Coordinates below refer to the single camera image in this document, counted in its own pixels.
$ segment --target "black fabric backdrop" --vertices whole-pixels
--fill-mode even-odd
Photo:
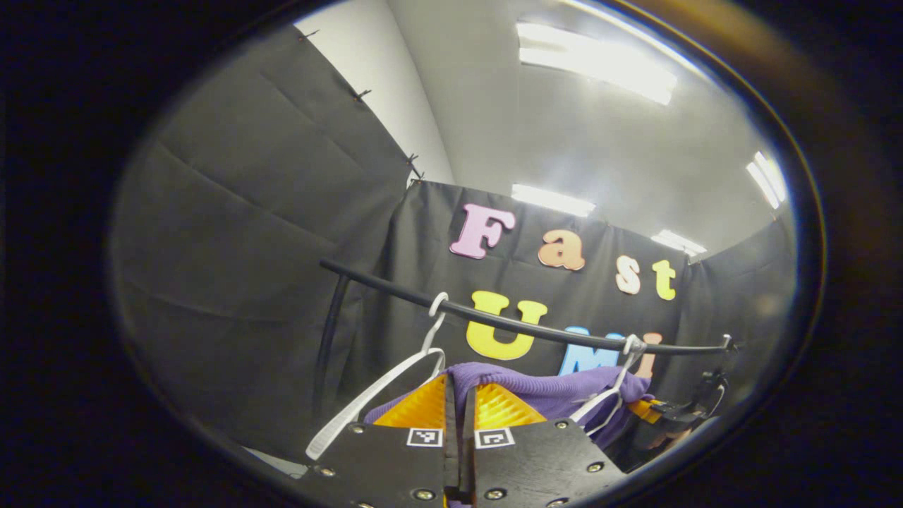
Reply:
[[[466,203],[513,212],[517,218],[514,229],[503,231],[498,244],[487,248],[484,259],[449,251],[466,219]],[[540,263],[537,253],[545,244],[543,235],[550,230],[572,230],[580,236],[582,256],[586,259],[582,269],[571,271]],[[615,284],[615,259],[620,255],[636,259],[640,266],[641,288],[636,295],[621,292]],[[662,259],[667,259],[676,272],[671,284],[677,295],[670,301],[656,292],[652,264]],[[558,329],[582,326],[596,335],[642,337],[654,332],[663,336],[663,343],[673,343],[686,294],[682,288],[686,266],[684,253],[603,221],[578,218],[498,194],[425,182],[413,185],[398,205],[376,273],[430,295],[447,292],[450,300],[463,305],[473,304],[474,291],[499,293],[510,300],[501,315],[513,319],[521,318],[517,302],[532,300],[549,309],[540,318],[540,325]],[[433,322],[425,308],[375,290],[368,292],[362,310],[361,326],[341,373],[342,402],[418,351]],[[494,360],[470,348],[467,324],[466,320],[449,315],[436,334],[434,347],[443,348],[447,364],[488,362],[531,375],[558,374],[565,344],[537,338],[523,357]],[[500,342],[511,342],[515,334],[497,330],[496,337]],[[412,368],[374,404],[416,387],[432,365],[426,360]]]
[[[740,354],[659,355],[650,390],[663,400],[687,402],[702,373],[719,365],[731,370],[724,407],[755,389],[769,355],[783,336],[797,291],[793,215],[785,207],[777,219],[741,243],[687,270],[687,298],[681,309],[676,345],[716,345],[724,334]]]
[[[337,280],[318,262],[341,259],[349,240],[376,259],[410,172],[299,35],[289,25],[252,40],[175,101],[126,171],[111,234],[127,339],[166,394],[295,460]]]

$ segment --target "white wall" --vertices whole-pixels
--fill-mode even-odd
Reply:
[[[358,93],[424,180],[455,183],[420,75],[386,0],[349,0],[295,24]]]

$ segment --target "black pole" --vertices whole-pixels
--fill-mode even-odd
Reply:
[[[413,304],[417,304],[423,307],[429,307],[433,304],[434,296],[427,296],[423,293],[418,293],[407,289],[405,287],[401,287],[398,284],[393,282],[389,282],[383,278],[375,277],[363,272],[359,272],[353,268],[348,268],[340,263],[337,263],[331,259],[321,259],[320,265],[324,268],[327,268],[333,272],[336,272],[340,275],[345,275],[352,280],[355,280],[361,284],[366,286],[373,287],[375,289],[379,289],[380,291],[384,291],[392,296],[397,296],[402,298],[403,300],[407,300]],[[452,301],[445,300],[439,304],[439,310],[442,310],[448,314],[454,314],[460,317],[464,317],[470,321],[475,321],[477,323],[483,323],[484,325],[495,326],[502,330],[508,330],[509,332],[515,332],[518,334],[527,334],[533,337],[539,337],[542,339],[546,339],[549,341],[557,342],[557,343],[572,343],[578,345],[585,345],[592,348],[597,349],[606,349],[610,351],[620,351],[624,348],[624,341],[620,339],[607,339],[604,337],[594,337],[590,335],[582,335],[575,334],[573,332],[565,332],[563,330],[556,330],[554,328],[549,328],[547,326],[540,325],[531,325],[528,323],[524,323],[523,321],[518,321],[516,319],[510,319],[507,317],[502,317],[500,315],[493,315],[489,313],[485,313],[479,311],[475,308],[469,306],[463,306],[461,304],[456,304]],[[716,354],[716,353],[724,353],[727,351],[725,345],[720,346],[678,346],[678,345],[662,345],[662,344],[647,344],[646,353],[652,354],[668,354],[668,355],[689,355],[689,354]]]
[[[323,337],[320,340],[320,350],[317,351],[317,363],[314,367],[313,378],[313,417],[319,423],[323,416],[323,386],[326,384],[326,365],[329,362],[332,349],[332,337],[336,334],[336,322],[339,320],[342,301],[345,299],[345,291],[351,279],[339,273],[339,282],[332,293],[330,311],[326,314],[326,325],[323,326]]]

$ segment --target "blue letter m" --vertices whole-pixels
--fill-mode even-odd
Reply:
[[[582,326],[568,326],[565,332],[574,332],[575,334],[589,335],[590,331]],[[623,339],[621,334],[605,335],[607,339]],[[562,369],[558,372],[559,376],[565,374],[573,374],[574,372],[588,371],[596,367],[615,366],[618,364],[617,351],[609,351],[607,349],[593,349],[585,345],[568,344],[567,351],[564,353],[564,361]]]

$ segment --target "purple garment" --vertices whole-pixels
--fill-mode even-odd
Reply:
[[[461,416],[464,414],[467,394],[475,386],[491,382],[497,383],[517,395],[547,419],[557,419],[571,416],[583,405],[584,401],[614,386],[620,370],[620,367],[597,367],[564,376],[528,376],[497,365],[468,362],[453,365],[442,373],[449,374],[454,383],[456,421],[460,437],[463,429]],[[644,397],[650,382],[649,379],[638,378],[627,372],[619,389],[621,397],[624,399],[624,405],[644,398],[651,399],[651,396]],[[364,417],[364,422],[373,423],[407,395],[410,395],[410,392],[373,408]],[[618,398],[614,395],[608,397],[577,423],[584,425],[587,429],[599,426],[605,421],[617,402]],[[592,439],[600,448],[610,444],[627,424],[628,409],[624,405],[621,405],[609,424]]]

